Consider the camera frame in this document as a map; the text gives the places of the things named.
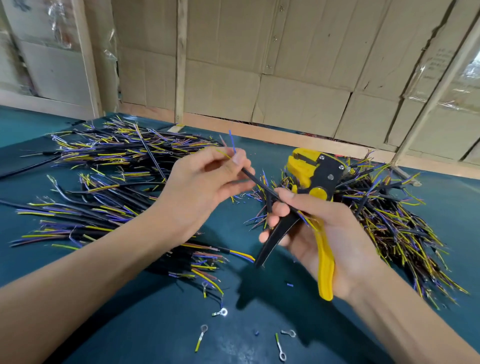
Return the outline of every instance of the wire stripper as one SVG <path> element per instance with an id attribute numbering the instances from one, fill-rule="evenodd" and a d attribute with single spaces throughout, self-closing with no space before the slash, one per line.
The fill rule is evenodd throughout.
<path id="1" fill-rule="evenodd" d="M 338 181 L 349 168 L 330 154 L 297 148 L 288 157 L 287 170 L 295 182 L 292 188 L 293 193 L 311 194 L 317 198 L 331 201 Z M 280 219 L 263 245 L 255 260 L 256 267 L 263 266 L 280 240 L 296 223 L 302 220 L 297 210 L 292 207 L 290 209 L 291 213 Z M 328 245 L 323 223 L 314 219 L 311 219 L 311 223 L 315 227 L 314 233 L 318 246 L 318 292 L 320 297 L 331 301 L 333 299 L 332 279 L 335 270 L 334 257 Z"/>

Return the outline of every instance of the hand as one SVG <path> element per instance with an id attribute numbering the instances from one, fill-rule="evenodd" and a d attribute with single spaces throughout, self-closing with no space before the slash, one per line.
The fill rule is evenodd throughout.
<path id="1" fill-rule="evenodd" d="M 157 201 L 141 216 L 151 219 L 170 248 L 186 242 L 218 204 L 250 190 L 255 183 L 241 169 L 255 174 L 243 149 L 207 147 L 177 160 Z"/>
<path id="2" fill-rule="evenodd" d="M 324 222 L 328 243 L 335 257 L 333 292 L 335 296 L 348 301 L 352 289 L 362 279 L 368 279 L 370 272 L 378 267 L 377 264 L 383 264 L 369 236 L 348 206 L 342 203 L 320 200 L 308 194 L 294 194 L 284 188 L 277 188 L 276 191 L 282 201 Z M 270 227 L 274 227 L 280 217 L 290 212 L 287 204 L 273 204 L 273 213 L 267 217 Z M 259 236 L 260 242 L 266 242 L 268 235 L 268 230 L 263 231 Z M 309 226 L 298 224 L 282 239 L 280 245 L 290 250 L 317 279 L 318 248 Z"/>

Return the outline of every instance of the workbench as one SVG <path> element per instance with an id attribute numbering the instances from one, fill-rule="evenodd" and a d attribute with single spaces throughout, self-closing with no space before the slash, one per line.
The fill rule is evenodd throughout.
<path id="1" fill-rule="evenodd" d="M 167 126 L 145 119 L 139 122 L 157 128 Z M 59 124 L 58 130 L 67 127 L 71 126 Z M 218 139 L 218 135 L 207 130 L 187 127 L 182 132 Z M 277 180 L 293 149 L 248 138 L 234 137 L 234 141 L 236 147 L 247 151 L 257 173 L 263 169 L 268 178 Z M 2 144 L 6 144 L 5 140 L 0 140 Z M 0 148 L 0 173 L 45 158 L 19 158 L 27 154 L 24 150 L 54 147 L 45 136 L 4 146 Z M 0 198 L 27 203 L 35 201 L 36 196 L 54 197 L 46 175 L 55 177 L 62 187 L 72 189 L 78 184 L 79 172 L 79 169 L 42 166 L 0 181 Z M 412 210 L 449 245 L 451 255 L 445 259 L 452 270 L 451 278 L 472 293 L 471 296 L 456 293 L 459 306 L 450 305 L 450 310 L 442 309 L 439 315 L 480 350 L 477 268 L 480 182 L 431 172 L 420 179 L 423 186 L 414 192 L 427 205 Z M 249 231 L 243 223 L 260 208 L 259 202 L 247 198 L 239 204 L 231 200 L 221 203 L 201 228 L 204 233 L 201 240 L 255 256 L 260 250 L 261 230 Z M 13 208 L 0 206 L 0 218 L 0 286 L 70 254 L 70 250 L 47 243 L 10 248 L 7 242 L 35 230 L 40 217 L 19 216 Z M 289 363 L 391 362 L 345 302 L 320 299 L 316 283 L 285 250 L 275 249 L 265 269 L 255 269 L 251 263 L 234 256 L 229 259 L 217 274 L 225 292 L 226 317 L 211 316 L 219 310 L 219 305 L 212 299 L 204 299 L 198 287 L 144 271 L 85 322 L 47 363 L 277 363 L 275 333 L 282 329 L 293 329 L 298 335 L 280 336 Z M 208 325 L 208 331 L 199 351 L 194 353 L 202 324 Z"/>

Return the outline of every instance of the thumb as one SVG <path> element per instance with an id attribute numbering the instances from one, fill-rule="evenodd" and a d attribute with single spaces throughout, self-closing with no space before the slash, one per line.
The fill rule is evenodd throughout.
<path id="1" fill-rule="evenodd" d="M 280 199 L 290 206 L 321 218 L 326 224 L 344 226 L 355 218 L 350 209 L 341 203 L 325 201 L 309 194 L 294 194 L 286 188 L 276 188 Z"/>
<path id="2" fill-rule="evenodd" d="M 246 160 L 247 154 L 245 151 L 243 149 L 237 149 L 237 152 L 231 159 L 227 160 L 221 167 L 211 173 L 215 175 L 215 180 L 222 186 L 225 183 L 237 179 L 237 175 L 240 173 Z"/>

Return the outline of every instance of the left hand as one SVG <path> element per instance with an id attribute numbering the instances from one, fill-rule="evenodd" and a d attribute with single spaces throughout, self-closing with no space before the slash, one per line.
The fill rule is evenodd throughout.
<path id="1" fill-rule="evenodd" d="M 160 197 L 141 216 L 159 227 L 169 248 L 186 242 L 218 204 L 255 186 L 241 169 L 255 174 L 243 149 L 207 147 L 175 162 Z"/>

